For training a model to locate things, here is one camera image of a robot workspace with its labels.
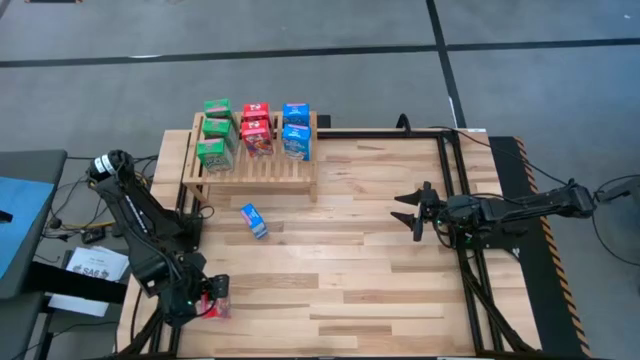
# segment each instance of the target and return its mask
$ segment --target wooden tabletop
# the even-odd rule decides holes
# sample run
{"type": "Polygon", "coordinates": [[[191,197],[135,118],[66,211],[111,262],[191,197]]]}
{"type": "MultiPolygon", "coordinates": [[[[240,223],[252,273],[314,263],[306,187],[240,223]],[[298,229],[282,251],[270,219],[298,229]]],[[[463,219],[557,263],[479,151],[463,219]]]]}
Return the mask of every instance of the wooden tabletop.
{"type": "MultiPolygon", "coordinates": [[[[486,133],[470,135],[488,142],[486,133]]],[[[175,207],[187,139],[188,130],[164,136],[152,193],[167,208],[175,207]]],[[[491,150],[461,141],[471,191],[500,193],[491,150]]],[[[178,355],[473,354],[456,255],[428,226],[422,242],[413,242],[409,229],[389,215],[415,213],[416,207],[393,197],[415,191],[423,181],[445,197],[435,140],[324,139],[314,150],[317,203],[287,192],[210,189],[216,213],[206,220],[200,252],[207,275],[231,276],[232,318],[185,325],[178,355]],[[247,203],[267,222],[266,240],[255,240],[240,216],[247,203]]],[[[450,164],[455,170],[451,155],[450,164]]],[[[496,305],[539,348],[520,264],[502,250],[485,255],[496,305]]],[[[138,289],[131,279],[118,328],[120,348],[129,343],[138,289]]],[[[136,332],[155,304],[143,296],[136,332]]],[[[486,316],[478,309],[490,348],[486,316]]],[[[165,326],[161,349],[168,333],[165,326]]]]}

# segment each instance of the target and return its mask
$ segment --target small blue box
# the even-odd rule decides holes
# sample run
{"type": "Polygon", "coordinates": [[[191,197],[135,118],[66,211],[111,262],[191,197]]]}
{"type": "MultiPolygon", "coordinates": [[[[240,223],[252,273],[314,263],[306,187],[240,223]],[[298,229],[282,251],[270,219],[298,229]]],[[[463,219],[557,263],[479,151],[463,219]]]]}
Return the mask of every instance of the small blue box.
{"type": "Polygon", "coordinates": [[[260,216],[258,210],[256,210],[252,204],[245,205],[240,210],[240,214],[242,214],[244,221],[247,222],[247,225],[249,225],[249,228],[256,239],[260,239],[267,235],[267,224],[264,223],[262,216],[260,216]]]}
{"type": "Polygon", "coordinates": [[[309,104],[284,104],[282,106],[284,124],[310,126],[309,104]]]}
{"type": "Polygon", "coordinates": [[[285,125],[282,132],[284,152],[294,160],[311,159],[311,129],[301,125],[285,125]]]}

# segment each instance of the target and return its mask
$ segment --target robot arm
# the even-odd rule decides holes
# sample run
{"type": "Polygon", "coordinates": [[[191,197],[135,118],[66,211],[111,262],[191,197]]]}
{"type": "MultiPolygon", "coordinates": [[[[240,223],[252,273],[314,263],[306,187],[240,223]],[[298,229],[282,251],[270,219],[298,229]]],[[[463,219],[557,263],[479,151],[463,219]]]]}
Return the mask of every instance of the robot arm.
{"type": "Polygon", "coordinates": [[[196,302],[226,297],[229,277],[207,278],[198,249],[202,221],[164,209],[136,177],[131,155],[97,157],[87,170],[89,187],[105,201],[129,245],[131,272],[148,296],[158,296],[164,321],[179,327],[200,316],[196,302]]]}
{"type": "Polygon", "coordinates": [[[423,190],[395,199],[419,207],[418,217],[391,213],[413,230],[414,241],[420,241],[425,222],[433,222],[435,226],[450,225],[457,231],[483,235],[499,224],[546,215],[585,219],[591,217],[596,209],[589,190],[573,181],[558,189],[517,199],[455,195],[447,201],[441,201],[438,193],[431,189],[431,183],[425,181],[423,190]]]}

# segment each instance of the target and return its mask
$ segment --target red object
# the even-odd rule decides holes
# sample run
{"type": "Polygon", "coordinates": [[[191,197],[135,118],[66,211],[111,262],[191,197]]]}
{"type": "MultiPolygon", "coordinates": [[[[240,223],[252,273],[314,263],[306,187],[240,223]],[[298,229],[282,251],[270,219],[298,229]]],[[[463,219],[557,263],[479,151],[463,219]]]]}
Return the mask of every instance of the red object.
{"type": "Polygon", "coordinates": [[[242,122],[265,120],[269,124],[269,129],[273,128],[271,117],[269,116],[268,103],[245,104],[242,111],[242,122]]]}
{"type": "Polygon", "coordinates": [[[251,157],[273,154],[271,130],[266,120],[243,122],[242,140],[251,157]]]}

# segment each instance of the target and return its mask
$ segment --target wooden shelf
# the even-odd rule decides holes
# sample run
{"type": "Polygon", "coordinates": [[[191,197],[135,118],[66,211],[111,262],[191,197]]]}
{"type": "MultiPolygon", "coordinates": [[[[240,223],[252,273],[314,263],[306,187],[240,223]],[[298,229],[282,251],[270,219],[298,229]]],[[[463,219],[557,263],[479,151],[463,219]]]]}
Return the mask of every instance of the wooden shelf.
{"type": "MultiPolygon", "coordinates": [[[[241,113],[234,113],[234,118],[236,123],[240,125],[241,113]]],[[[210,173],[202,167],[196,152],[198,141],[204,139],[202,125],[205,116],[204,113],[195,114],[182,182],[200,202],[208,202],[207,197],[202,192],[208,193],[211,189],[216,192],[234,195],[239,195],[243,192],[253,194],[261,190],[273,189],[302,190],[309,193],[312,201],[316,201],[318,177],[316,155],[318,148],[317,113],[315,111],[311,112],[311,161],[298,161],[286,156],[282,144],[282,112],[272,112],[271,119],[274,122],[273,155],[252,158],[241,141],[234,156],[234,169],[210,173]]]]}

